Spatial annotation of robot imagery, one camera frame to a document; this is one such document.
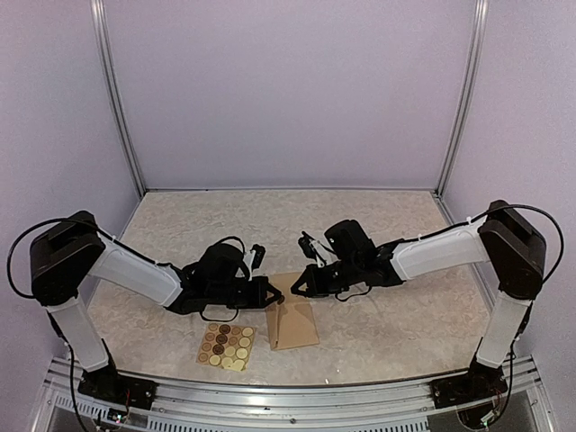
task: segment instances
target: speckled floor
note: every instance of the speckled floor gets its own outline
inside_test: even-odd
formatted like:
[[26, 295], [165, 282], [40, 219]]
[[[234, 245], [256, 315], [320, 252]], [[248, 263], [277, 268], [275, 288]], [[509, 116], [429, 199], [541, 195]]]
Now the speckled floor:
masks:
[[[357, 219], [381, 244], [446, 224], [426, 192], [222, 191], [148, 193], [123, 240], [159, 261], [184, 266], [228, 235], [266, 247], [263, 274], [301, 271], [311, 261], [302, 230], [323, 239], [343, 219]], [[466, 267], [427, 274], [400, 287], [374, 288], [346, 303], [311, 301], [320, 344], [271, 351], [263, 311], [235, 321], [256, 327], [247, 370], [199, 365], [207, 323], [178, 316], [111, 283], [100, 283], [89, 312], [121, 369], [212, 383], [369, 383], [466, 367], [488, 320]], [[209, 307], [206, 316], [231, 311]]]

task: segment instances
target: wire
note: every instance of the wire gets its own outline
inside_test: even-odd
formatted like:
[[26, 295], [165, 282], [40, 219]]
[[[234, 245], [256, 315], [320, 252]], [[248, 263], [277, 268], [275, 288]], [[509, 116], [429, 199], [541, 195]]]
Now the wire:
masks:
[[70, 396], [72, 397], [72, 406], [74, 407], [74, 413], [76, 414], [78, 424], [84, 432], [89, 432], [84, 422], [82, 421], [82, 418], [80, 417], [80, 411], [78, 410], [78, 404], [76, 402], [76, 395], [74, 392], [74, 349], [72, 349], [71, 345], [68, 345], [68, 349], [70, 350]]
[[345, 303], [345, 302], [347, 302], [348, 300], [350, 300], [352, 297], [359, 297], [359, 296], [361, 296], [361, 295], [367, 295], [368, 293], [370, 293], [371, 290], [372, 290], [372, 286], [369, 286], [366, 291], [360, 292], [360, 293], [358, 293], [358, 294], [348, 295], [345, 299], [340, 299], [340, 298], [338, 297], [338, 294], [340, 294], [340, 292], [339, 292], [338, 294], [336, 294], [335, 297], [336, 297], [336, 300], [338, 300], [339, 302]]
[[228, 241], [228, 240], [236, 240], [240, 245], [242, 245], [242, 255], [244, 256], [246, 254], [246, 246], [244, 246], [244, 242], [242, 241], [242, 239], [240, 237], [236, 237], [236, 236], [227, 236], [225, 238], [221, 238], [216, 243], [214, 243], [213, 246], [219, 245], [220, 243], [224, 243], [225, 241]]
[[[501, 207], [498, 207], [496, 209], [488, 209], [487, 211], [483, 211], [482, 213], [474, 216], [470, 220], [470, 223], [474, 223], [474, 222], [480, 220], [481, 218], [483, 218], [484, 216], [488, 216], [489, 214], [493, 214], [495, 212], [500, 212], [502, 210], [507, 210], [507, 209], [523, 209], [523, 210], [530, 210], [531, 212], [540, 213], [543, 216], [545, 216], [554, 225], [554, 227], [556, 228], [556, 232], [558, 232], [558, 239], [560, 240], [560, 250], [558, 251], [558, 257], [556, 258], [556, 261], [554, 262], [554, 264], [551, 267], [548, 274], [542, 280], [542, 284], [544, 284], [546, 281], [548, 281], [548, 279], [550, 279], [550, 276], [552, 276], [554, 274], [554, 272], [556, 271], [556, 269], [560, 265], [560, 262], [562, 261], [562, 258], [564, 255], [565, 245], [564, 245], [564, 235], [563, 235], [562, 228], [560, 227], [560, 224], [556, 221], [556, 219], [549, 212], [544, 211], [542, 209], [539, 209], [538, 207], [534, 207], [533, 205], [527, 205], [527, 204], [507, 204], [507, 205], [503, 205]], [[431, 232], [425, 236], [420, 236], [418, 238], [401, 239], [398, 241], [398, 243], [412, 243], [412, 242], [419, 241], [419, 240], [430, 239], [431, 237], [434, 237], [434, 236], [437, 236], [440, 234], [444, 234], [445, 232], [453, 230], [454, 228], [463, 227], [463, 226], [466, 226], [468, 224], [469, 224], [468, 221], [457, 222], [453, 225], [450, 225], [449, 227], [439, 229], [438, 231]]]
[[514, 341], [512, 341], [512, 343], [510, 344], [510, 383], [508, 384], [508, 394], [506, 396], [506, 400], [504, 401], [504, 406], [502, 407], [502, 409], [499, 409], [499, 407], [497, 407], [497, 410], [499, 410], [498, 412], [498, 416], [494, 419], [494, 421], [492, 421], [491, 423], [488, 423], [487, 425], [482, 425], [485, 427], [491, 427], [493, 425], [495, 425], [501, 418], [502, 416], [504, 416], [504, 412], [506, 412], [506, 408], [508, 407], [509, 403], [510, 403], [510, 397], [512, 396], [512, 382], [514, 381], [514, 357], [515, 357], [515, 353], [514, 353], [514, 343], [516, 342], [516, 340], [514, 339]]
[[240, 313], [240, 309], [236, 308], [236, 313], [234, 314], [234, 317], [232, 317], [231, 319], [207, 319], [206, 317], [204, 317], [204, 311], [202, 310], [200, 312], [200, 318], [202, 318], [204, 321], [208, 321], [208, 322], [232, 322], [233, 320], [235, 320], [238, 317], [239, 313]]
[[501, 210], [506, 210], [506, 209], [524, 209], [524, 210], [530, 210], [531, 212], [540, 213], [543, 216], [545, 216], [556, 228], [556, 231], [558, 232], [558, 239], [560, 240], [560, 250], [558, 251], [558, 257], [556, 258], [556, 262], [553, 264], [552, 268], [550, 269], [550, 271], [548, 272], [548, 274], [544, 277], [544, 279], [542, 281], [542, 283], [544, 284], [546, 281], [548, 281], [548, 279], [550, 279], [550, 276], [552, 276], [554, 274], [554, 272], [556, 271], [556, 269], [560, 265], [560, 262], [562, 261], [562, 258], [564, 255], [564, 235], [562, 232], [562, 228], [560, 227], [560, 224], [556, 221], [556, 219], [549, 212], [544, 211], [542, 209], [539, 209], [537, 207], [534, 207], [532, 205], [526, 205], [526, 204], [508, 204], [508, 205], [504, 205], [502, 207], [499, 207], [497, 209], [487, 210], [487, 211], [484, 211], [483, 213], [480, 213], [478, 216], [474, 216], [472, 218], [472, 222], [476, 222], [477, 220], [483, 218], [484, 216], [487, 216], [487, 215], [492, 214], [494, 212], [499, 212]]
[[119, 245], [120, 247], [125, 248], [126, 250], [128, 250], [132, 254], [136, 255], [137, 257], [140, 257], [141, 259], [143, 259], [143, 260], [145, 260], [151, 264], [154, 264], [154, 265], [156, 264], [156, 261], [154, 261], [152, 258], [149, 258], [148, 256], [145, 256], [145, 255], [142, 255], [140, 252], [132, 249], [131, 247], [126, 246], [124, 243], [120, 242], [114, 236], [108, 234], [103, 229], [100, 229], [96, 224], [94, 224], [92, 222], [89, 222], [87, 220], [77, 220], [77, 219], [70, 219], [70, 218], [47, 219], [47, 220], [43, 220], [42, 222], [39, 222], [35, 225], [32, 225], [27, 230], [25, 230], [22, 234], [20, 234], [16, 238], [16, 240], [13, 242], [13, 244], [10, 246], [10, 250], [8, 251], [8, 258], [6, 259], [6, 273], [8, 275], [8, 283], [10, 284], [10, 288], [12, 288], [12, 291], [14, 291], [20, 297], [22, 297], [24, 299], [35, 299], [33, 294], [26, 294], [26, 293], [18, 290], [18, 288], [16, 288], [16, 286], [14, 284], [14, 279], [12, 276], [12, 259], [13, 259], [14, 251], [16, 250], [16, 247], [20, 244], [20, 242], [26, 236], [28, 236], [31, 232], [37, 230], [38, 228], [42, 228], [42, 227], [45, 227], [46, 225], [52, 225], [54, 223], [62, 223], [62, 222], [77, 223], [80, 225], [87, 226], [88, 228], [90, 228], [92, 230], [96, 230], [96, 232], [101, 234], [106, 239], [110, 240], [112, 243], [115, 243], [115, 244]]

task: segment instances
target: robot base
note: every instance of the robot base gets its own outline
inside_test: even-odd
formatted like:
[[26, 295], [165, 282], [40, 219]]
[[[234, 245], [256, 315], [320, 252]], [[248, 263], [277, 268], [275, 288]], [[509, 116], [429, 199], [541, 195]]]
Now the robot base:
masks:
[[96, 384], [94, 380], [86, 377], [90, 373], [84, 372], [78, 392], [92, 398], [117, 403], [118, 405], [150, 410], [156, 396], [158, 385], [150, 380], [134, 378], [117, 374], [115, 383], [110, 385]]
[[123, 407], [150, 410], [158, 385], [151, 380], [118, 373], [105, 343], [104, 347], [108, 352], [108, 364], [97, 371], [84, 371], [80, 385], [78, 385], [78, 392], [101, 401], [117, 403]]
[[467, 373], [451, 376], [430, 383], [430, 390], [437, 409], [463, 405], [496, 396], [508, 391], [502, 368], [490, 369], [481, 364], [472, 365]]

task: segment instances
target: brown paper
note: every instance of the brown paper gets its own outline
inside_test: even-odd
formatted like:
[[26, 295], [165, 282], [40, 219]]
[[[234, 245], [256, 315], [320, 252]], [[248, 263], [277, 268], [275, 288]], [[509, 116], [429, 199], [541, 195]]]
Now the brown paper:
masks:
[[269, 276], [270, 284], [284, 296], [282, 304], [271, 304], [266, 308], [270, 348], [288, 349], [307, 347], [320, 343], [312, 307], [307, 298], [294, 295], [290, 287], [300, 277], [300, 273], [274, 274]]

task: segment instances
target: lavender wall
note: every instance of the lavender wall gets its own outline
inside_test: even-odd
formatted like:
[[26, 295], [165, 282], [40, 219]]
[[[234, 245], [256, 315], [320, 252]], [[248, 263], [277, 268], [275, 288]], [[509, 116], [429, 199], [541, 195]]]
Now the lavender wall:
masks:
[[474, 5], [107, 1], [148, 187], [433, 188]]
[[[87, 1], [0, 5], [0, 262], [35, 222], [88, 209], [118, 233], [137, 196], [113, 124]], [[27, 245], [14, 262], [29, 290]], [[24, 430], [51, 356], [62, 349], [35, 301], [0, 272], [0, 419]]]
[[[540, 206], [562, 225], [564, 261], [538, 297], [521, 347], [534, 354], [566, 432], [576, 424], [575, 16], [572, 0], [490, 3], [472, 109], [445, 197], [458, 219], [501, 197]], [[549, 239], [552, 262], [554, 229], [528, 216]]]

